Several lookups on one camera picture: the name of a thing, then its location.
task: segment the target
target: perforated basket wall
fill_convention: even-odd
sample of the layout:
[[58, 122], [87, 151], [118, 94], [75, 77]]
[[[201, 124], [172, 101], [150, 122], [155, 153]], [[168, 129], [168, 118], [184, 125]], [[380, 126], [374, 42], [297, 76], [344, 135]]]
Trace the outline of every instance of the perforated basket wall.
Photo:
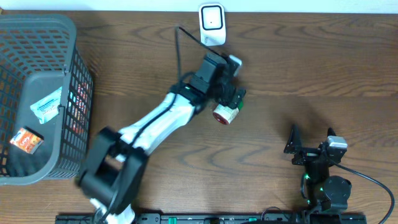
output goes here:
[[[30, 184], [40, 179], [64, 179], [78, 173], [86, 154], [93, 81], [75, 47], [76, 28], [61, 15], [0, 16], [0, 185]], [[24, 80], [39, 71], [65, 73], [69, 88], [59, 156], [50, 159], [51, 170], [28, 172], [27, 164], [11, 164], [9, 140]]]

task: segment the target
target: wooden table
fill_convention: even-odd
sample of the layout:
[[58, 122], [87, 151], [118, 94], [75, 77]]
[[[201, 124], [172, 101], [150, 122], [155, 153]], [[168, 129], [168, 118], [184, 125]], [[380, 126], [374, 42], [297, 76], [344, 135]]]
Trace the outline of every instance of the wooden table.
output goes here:
[[[50, 12], [12, 12], [50, 13]], [[77, 45], [95, 76], [91, 136], [130, 125], [176, 82], [174, 25], [199, 37], [190, 12], [56, 12], [78, 28]], [[135, 202], [165, 213], [262, 212], [305, 206], [303, 167], [283, 154], [290, 126], [318, 146], [334, 127], [349, 149], [342, 164], [398, 195], [398, 15], [227, 13], [227, 42], [243, 60], [245, 106], [229, 126], [208, 108], [153, 153]], [[183, 71], [205, 51], [181, 35]], [[376, 184], [332, 167], [352, 184], [349, 212], [368, 223], [390, 198]], [[93, 208], [71, 180], [0, 187], [1, 223], [53, 223], [59, 213]], [[388, 223], [398, 222], [394, 212]]]

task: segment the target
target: white device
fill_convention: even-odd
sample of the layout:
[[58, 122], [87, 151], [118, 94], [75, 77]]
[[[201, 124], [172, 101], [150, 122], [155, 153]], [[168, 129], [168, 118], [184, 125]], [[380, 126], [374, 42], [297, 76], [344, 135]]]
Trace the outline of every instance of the white device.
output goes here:
[[206, 46], [223, 45], [226, 40], [224, 7], [204, 4], [199, 8], [200, 41]]

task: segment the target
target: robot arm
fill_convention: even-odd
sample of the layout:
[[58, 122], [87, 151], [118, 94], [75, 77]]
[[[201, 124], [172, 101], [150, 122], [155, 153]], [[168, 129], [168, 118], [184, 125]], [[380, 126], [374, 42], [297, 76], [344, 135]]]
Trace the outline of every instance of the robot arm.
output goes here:
[[[232, 79], [241, 61], [230, 55], [207, 54], [201, 68], [191, 73], [189, 83], [171, 87], [161, 104], [138, 122], [114, 132], [101, 130], [82, 163], [76, 184], [96, 208], [95, 223], [131, 223], [130, 203], [138, 193], [149, 156], [177, 128], [186, 125], [210, 100], [236, 110], [246, 91], [237, 89]], [[106, 158], [123, 163], [113, 167]]]

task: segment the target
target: wooden tabletop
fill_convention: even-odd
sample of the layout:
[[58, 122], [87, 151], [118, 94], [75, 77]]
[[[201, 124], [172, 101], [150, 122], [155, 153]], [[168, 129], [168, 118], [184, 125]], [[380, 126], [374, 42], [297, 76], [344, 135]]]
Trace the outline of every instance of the wooden tabletop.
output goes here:
[[[12, 12], [50, 13], [50, 12]], [[95, 77], [91, 137], [143, 117], [176, 82], [174, 25], [199, 37], [191, 12], [56, 12], [77, 26], [77, 45]], [[306, 146], [327, 127], [349, 145], [342, 159], [398, 195], [398, 15], [227, 13], [219, 52], [243, 61], [244, 108], [229, 126], [205, 109], [150, 157], [135, 204], [165, 213], [257, 213], [305, 206], [303, 167], [283, 153], [291, 124]], [[205, 51], [181, 34], [183, 71]], [[385, 190], [332, 167], [352, 182], [349, 212], [377, 223]], [[71, 180], [0, 187], [0, 223], [53, 223], [59, 213], [93, 207]], [[398, 223], [394, 212], [388, 223]]]

